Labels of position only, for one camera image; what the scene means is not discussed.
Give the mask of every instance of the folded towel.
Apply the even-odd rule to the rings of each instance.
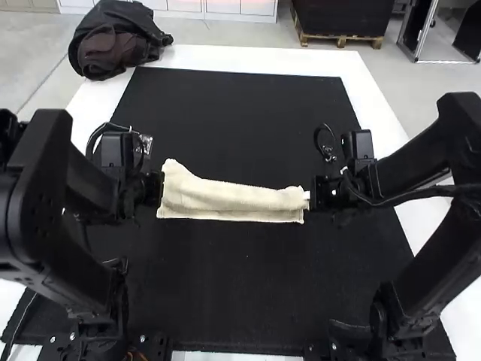
[[[300,186],[272,190],[201,179],[174,159],[167,159],[162,171],[158,218],[304,223],[304,209],[309,207]]]

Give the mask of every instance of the black mat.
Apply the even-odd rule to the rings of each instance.
[[[154,68],[135,71],[112,121],[153,135],[153,167],[171,157],[200,177],[305,189],[342,165],[322,161],[315,127],[327,122],[338,137],[359,128],[339,78]],[[99,259],[130,258],[131,328],[160,329],[183,350],[300,354],[306,341],[326,337],[329,318],[367,324],[379,282],[412,258],[393,210],[344,229],[327,214],[305,218],[157,220],[140,209],[140,229],[89,234]],[[50,302],[35,310],[20,341],[68,330]],[[441,329],[430,341],[432,350],[450,350]]]

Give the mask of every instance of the clothing pile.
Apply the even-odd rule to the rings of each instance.
[[[105,80],[158,60],[173,41],[153,22],[153,10],[140,2],[101,0],[75,29],[68,59],[79,75]]]

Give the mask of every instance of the gray floor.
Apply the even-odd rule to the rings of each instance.
[[[2,107],[19,112],[20,118],[27,120],[36,108],[62,108],[68,104],[82,82],[64,58],[80,19],[0,12]],[[174,36],[176,44],[301,48],[285,4],[280,5],[276,24],[165,18],[156,22]],[[373,50],[364,42],[348,42],[346,50],[361,54],[406,132],[413,137],[436,119],[436,100],[444,93],[481,94],[481,65],[412,64],[395,44],[400,26],[400,20],[391,21],[382,50]],[[426,59],[457,56],[444,38],[446,29],[438,24],[430,32],[423,54]],[[313,42],[309,48],[336,49],[333,41]]]

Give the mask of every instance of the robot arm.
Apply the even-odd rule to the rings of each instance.
[[[379,161],[369,131],[344,135],[343,174],[314,179],[311,211],[454,197],[445,220],[419,254],[378,289],[371,327],[360,348],[352,348],[349,338],[350,332],[358,338],[360,328],[331,323],[331,343],[337,346],[330,359],[422,355],[423,337],[440,312],[481,275],[481,100],[473,93],[447,94],[438,107],[439,119],[430,128]],[[126,267],[100,263],[70,239],[62,225],[62,207],[83,222],[118,223],[133,217],[138,204],[158,204],[160,176],[133,171],[130,132],[104,134],[101,163],[95,166],[70,143],[66,112],[38,111],[26,128],[11,114],[0,115],[0,277],[64,305],[80,321],[79,339],[90,342],[90,350],[104,359],[122,359]],[[455,186],[422,188],[448,171]],[[82,347],[80,343],[78,352],[87,352]],[[306,359],[313,355],[310,349]]]
[[[72,239],[63,208],[82,223],[120,223],[158,197],[159,175],[134,167],[131,132],[104,133],[96,166],[70,142],[66,111],[37,111],[28,125],[10,112],[0,115],[0,277],[65,307],[78,320],[77,339],[101,341],[99,354],[122,359],[127,264],[99,262]]]
[[[313,186],[312,206],[321,211],[453,197],[425,246],[396,279],[376,292],[367,336],[371,359],[423,357],[423,338],[437,325],[441,311],[481,275],[481,99],[475,93],[450,93],[437,106],[439,118],[432,126],[379,161],[369,131],[343,136],[343,175],[317,177]],[[448,171],[454,186],[426,187]],[[346,334],[346,327],[339,325],[331,324],[331,341],[337,345],[332,357],[365,355],[365,349],[343,347],[340,335]],[[355,327],[347,329],[356,334]]]

